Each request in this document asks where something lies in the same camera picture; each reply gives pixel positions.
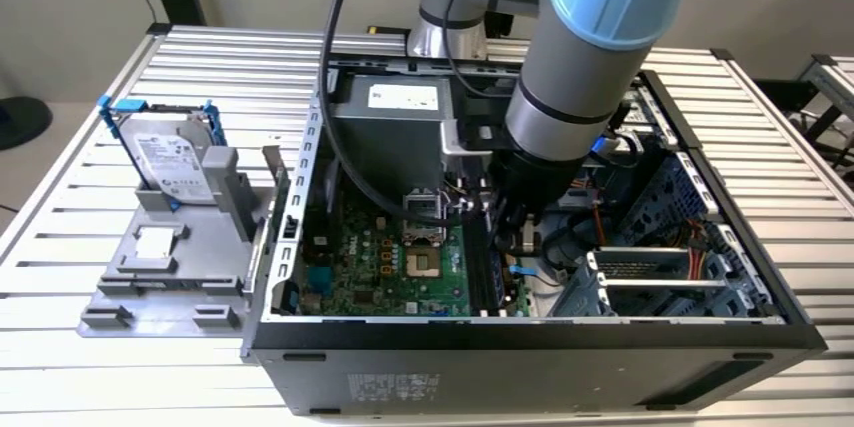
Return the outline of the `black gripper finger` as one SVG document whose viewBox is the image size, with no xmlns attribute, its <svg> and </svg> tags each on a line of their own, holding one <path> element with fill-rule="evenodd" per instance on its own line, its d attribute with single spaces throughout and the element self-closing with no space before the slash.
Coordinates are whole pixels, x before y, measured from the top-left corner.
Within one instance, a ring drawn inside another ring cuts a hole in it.
<svg viewBox="0 0 854 427">
<path fill-rule="evenodd" d="M 517 250 L 522 255 L 537 255 L 539 253 L 539 232 L 538 220 L 533 213 L 526 213 L 521 219 L 517 236 Z"/>
<path fill-rule="evenodd" d="M 513 225 L 514 208 L 507 199 L 495 204 L 491 214 L 491 246 L 498 252 L 507 252 L 514 245 L 517 228 Z"/>
</svg>

